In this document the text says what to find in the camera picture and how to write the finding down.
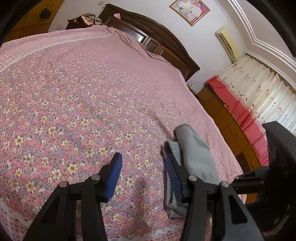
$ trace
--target drawer handle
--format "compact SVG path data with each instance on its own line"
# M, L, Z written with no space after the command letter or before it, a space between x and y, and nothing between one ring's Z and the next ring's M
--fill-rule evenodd
M253 160L252 160L252 164L253 164L254 169L256 169L256 167L255 167L255 163L253 162Z
M238 134L238 132L236 132L237 136L240 138L240 135Z

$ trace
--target blue gripper pad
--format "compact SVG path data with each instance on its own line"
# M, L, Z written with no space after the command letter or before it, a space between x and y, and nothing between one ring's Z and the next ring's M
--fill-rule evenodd
M115 153L110 164L104 167L108 167L108 169L101 169L104 172L109 172L109 175L106 179L106 192L105 198L109 200L113 195L116 188L116 184L120 175L121 167L122 167L122 155L120 153Z
M181 202L184 199L182 183L179 176L177 175L177 172L173 166L172 160L170 159L169 156L165 156L165 168L170 177L171 187L173 189L175 197L178 200L178 202Z

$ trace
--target bed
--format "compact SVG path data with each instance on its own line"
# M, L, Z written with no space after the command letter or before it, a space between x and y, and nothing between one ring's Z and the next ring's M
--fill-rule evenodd
M192 72L126 32L106 25L51 32L7 42L0 54L0 223L12 240L23 239L60 182L87 179L115 152L123 167L102 204L108 238L179 240L183 220L163 207L160 147L182 123L206 141L221 180L242 174L185 84Z

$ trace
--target metal screw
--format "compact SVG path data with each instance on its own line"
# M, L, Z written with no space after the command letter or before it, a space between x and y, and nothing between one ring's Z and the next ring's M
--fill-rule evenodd
M195 181L197 180L197 176L195 176L195 175L190 175L190 176L188 177L188 179L189 179L190 181L195 182Z
M229 182L227 181L222 181L220 184L222 187L225 187L225 188L229 187Z
M61 188L65 188L66 186L68 185L68 183L67 182L61 182L60 184L59 184L59 186L61 187Z
M95 175L92 175L92 176L91 176L91 179L94 180L94 181L98 181L98 180L100 180L100 178L101 178L101 177L100 177L100 175L98 175L98 174L95 174Z

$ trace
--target headboard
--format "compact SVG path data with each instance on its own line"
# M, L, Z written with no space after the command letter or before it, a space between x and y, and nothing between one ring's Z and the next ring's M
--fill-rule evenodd
M121 19L114 17L116 13L120 13ZM103 20L103 24L129 33L148 51L165 58L181 71L185 81L200 70L180 41L158 22L112 4L106 4L99 18Z

